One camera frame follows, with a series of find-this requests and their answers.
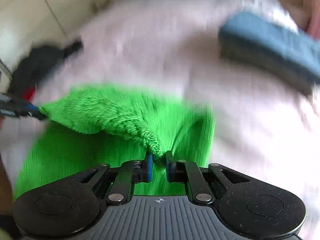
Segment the green knitted sweater vest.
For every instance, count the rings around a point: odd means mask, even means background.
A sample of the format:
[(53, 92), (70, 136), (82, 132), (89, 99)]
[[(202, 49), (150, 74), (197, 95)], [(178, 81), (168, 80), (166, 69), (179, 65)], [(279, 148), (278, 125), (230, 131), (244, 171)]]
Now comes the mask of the green knitted sweater vest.
[(167, 181), (165, 153), (207, 165), (215, 120), (207, 105), (195, 105), (136, 88), (93, 85), (75, 88), (40, 106), (48, 119), (21, 168), (14, 197), (100, 163), (118, 167), (153, 156), (152, 181), (135, 186), (147, 196), (184, 194)]

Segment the folded grey dark clothes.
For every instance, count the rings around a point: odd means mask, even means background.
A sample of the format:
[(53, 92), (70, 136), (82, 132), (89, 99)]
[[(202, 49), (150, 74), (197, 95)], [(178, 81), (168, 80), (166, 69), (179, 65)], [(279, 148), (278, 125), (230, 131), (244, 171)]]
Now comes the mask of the folded grey dark clothes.
[(244, 62), (267, 71), (298, 90), (304, 95), (311, 95), (319, 90), (317, 82), (310, 73), (296, 63), (286, 63), (280, 56), (254, 48), (252, 44), (230, 43), (220, 41), (221, 56)]

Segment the red garment in pile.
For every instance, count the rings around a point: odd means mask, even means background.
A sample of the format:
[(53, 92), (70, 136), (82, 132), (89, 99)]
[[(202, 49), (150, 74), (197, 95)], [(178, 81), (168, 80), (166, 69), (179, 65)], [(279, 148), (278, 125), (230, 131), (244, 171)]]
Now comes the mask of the red garment in pile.
[(22, 98), (31, 101), (36, 93), (36, 86), (28, 88), (23, 94)]

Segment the black garment in pile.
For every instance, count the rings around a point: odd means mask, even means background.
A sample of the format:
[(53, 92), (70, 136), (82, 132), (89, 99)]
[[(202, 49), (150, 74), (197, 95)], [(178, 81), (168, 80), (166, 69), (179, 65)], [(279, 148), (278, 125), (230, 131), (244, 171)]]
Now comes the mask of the black garment in pile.
[(59, 64), (82, 48), (79, 39), (63, 48), (53, 43), (32, 48), (14, 70), (8, 93), (23, 97), (32, 92)]

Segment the white sliding wardrobe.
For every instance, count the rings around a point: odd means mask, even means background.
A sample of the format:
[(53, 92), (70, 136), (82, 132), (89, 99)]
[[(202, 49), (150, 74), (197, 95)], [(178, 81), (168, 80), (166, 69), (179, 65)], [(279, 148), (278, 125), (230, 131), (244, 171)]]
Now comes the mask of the white sliding wardrobe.
[(1, 71), (10, 76), (33, 44), (62, 43), (107, 0), (1, 0)]

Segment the pink grey bed quilt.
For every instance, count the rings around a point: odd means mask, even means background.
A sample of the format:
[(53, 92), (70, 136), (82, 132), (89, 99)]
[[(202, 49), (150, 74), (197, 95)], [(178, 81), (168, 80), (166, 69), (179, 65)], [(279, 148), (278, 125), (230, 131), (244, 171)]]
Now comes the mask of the pink grey bed quilt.
[(292, 25), (275, 0), (122, 0), (79, 31), (83, 51), (46, 76), (35, 102), (110, 82), (210, 103), (211, 161), (298, 195), (307, 209), (300, 236), (319, 239), (319, 94), (219, 56), (218, 29), (241, 9)]

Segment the folded blue jeans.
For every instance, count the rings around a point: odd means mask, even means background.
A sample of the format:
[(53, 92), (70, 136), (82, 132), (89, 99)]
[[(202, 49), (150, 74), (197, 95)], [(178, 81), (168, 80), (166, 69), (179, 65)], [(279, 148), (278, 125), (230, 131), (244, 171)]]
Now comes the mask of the folded blue jeans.
[(243, 54), (252, 52), (258, 59), (275, 60), (281, 68), (319, 83), (319, 43), (305, 33), (294, 33), (249, 11), (229, 17), (219, 30), (221, 45)]

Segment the pink curtain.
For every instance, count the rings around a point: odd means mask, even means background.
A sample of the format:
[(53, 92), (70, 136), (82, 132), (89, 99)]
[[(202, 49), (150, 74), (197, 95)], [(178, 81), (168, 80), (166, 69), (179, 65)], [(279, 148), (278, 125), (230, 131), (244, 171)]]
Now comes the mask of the pink curtain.
[(304, 0), (303, 5), (310, 12), (307, 32), (315, 40), (319, 40), (319, 0)]

